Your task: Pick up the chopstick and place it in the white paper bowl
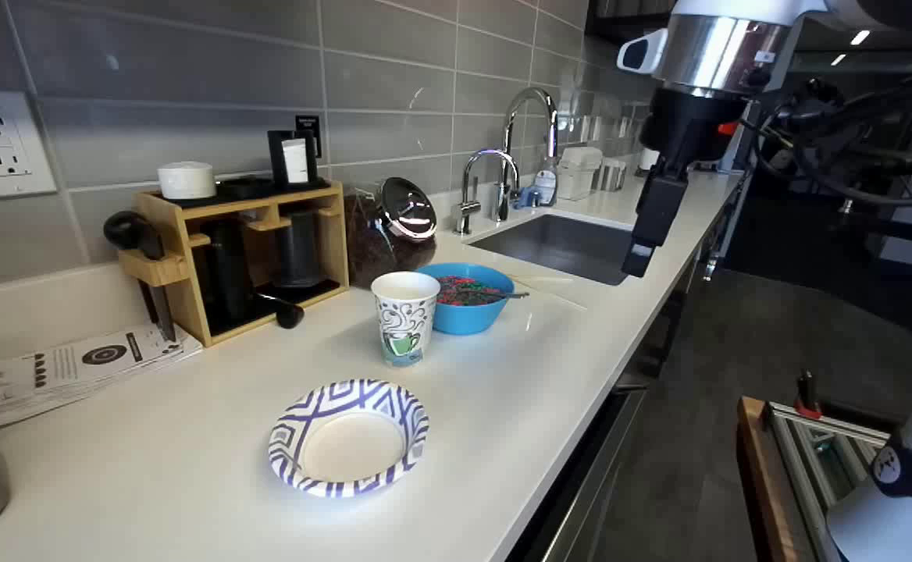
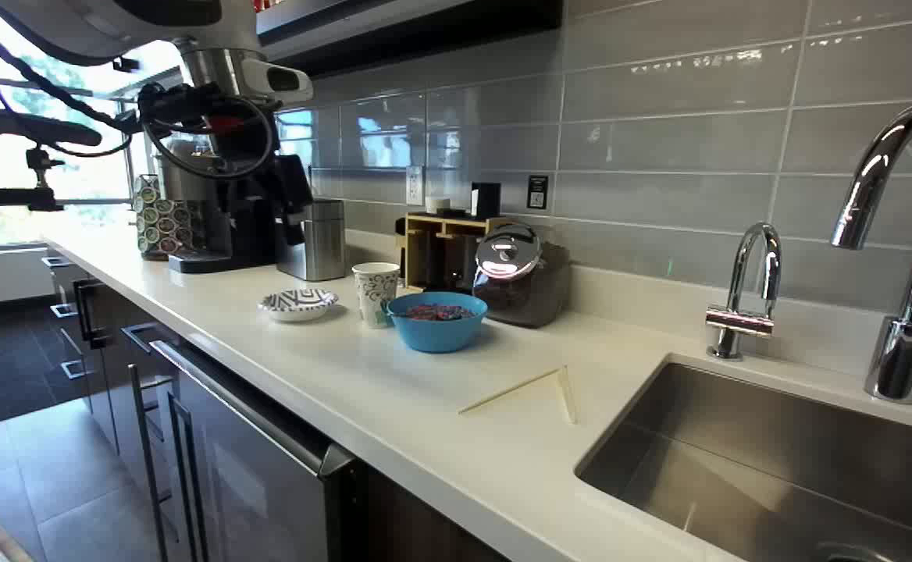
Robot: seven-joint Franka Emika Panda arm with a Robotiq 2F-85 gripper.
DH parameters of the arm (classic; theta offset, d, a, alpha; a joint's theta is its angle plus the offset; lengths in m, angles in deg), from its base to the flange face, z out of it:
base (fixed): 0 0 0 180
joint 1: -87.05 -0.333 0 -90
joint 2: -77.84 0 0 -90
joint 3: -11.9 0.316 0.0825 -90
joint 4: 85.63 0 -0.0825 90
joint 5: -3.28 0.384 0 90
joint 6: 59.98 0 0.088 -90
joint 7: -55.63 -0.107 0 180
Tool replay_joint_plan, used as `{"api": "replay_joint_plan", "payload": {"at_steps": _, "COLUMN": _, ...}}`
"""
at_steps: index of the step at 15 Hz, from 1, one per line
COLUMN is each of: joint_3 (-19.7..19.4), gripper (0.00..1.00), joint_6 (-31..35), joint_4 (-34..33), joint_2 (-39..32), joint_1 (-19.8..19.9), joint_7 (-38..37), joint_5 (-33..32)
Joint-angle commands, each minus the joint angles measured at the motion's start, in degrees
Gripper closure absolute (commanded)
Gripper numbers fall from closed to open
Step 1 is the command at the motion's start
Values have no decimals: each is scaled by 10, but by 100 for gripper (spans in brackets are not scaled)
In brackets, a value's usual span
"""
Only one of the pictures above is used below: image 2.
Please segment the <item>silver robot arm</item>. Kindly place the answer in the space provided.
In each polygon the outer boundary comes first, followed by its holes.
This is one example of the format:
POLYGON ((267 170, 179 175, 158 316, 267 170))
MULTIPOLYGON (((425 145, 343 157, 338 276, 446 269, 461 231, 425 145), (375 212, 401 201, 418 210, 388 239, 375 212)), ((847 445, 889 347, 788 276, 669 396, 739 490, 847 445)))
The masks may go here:
POLYGON ((186 84, 142 88, 141 126, 213 136, 213 181, 261 175, 274 157, 270 113, 313 96, 302 68, 261 56, 251 0, 0 0, 0 20, 46 56, 101 67, 148 41, 179 47, 186 84))

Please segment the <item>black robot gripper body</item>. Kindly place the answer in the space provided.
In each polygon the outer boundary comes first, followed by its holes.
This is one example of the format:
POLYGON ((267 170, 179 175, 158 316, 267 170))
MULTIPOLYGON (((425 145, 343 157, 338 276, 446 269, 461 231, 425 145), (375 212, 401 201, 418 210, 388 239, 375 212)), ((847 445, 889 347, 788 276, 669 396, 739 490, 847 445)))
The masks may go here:
POLYGON ((313 201, 302 164, 279 151, 267 102, 231 96, 217 84, 146 84, 137 91, 137 116, 172 172, 217 194, 260 191, 279 212, 296 212, 313 201))

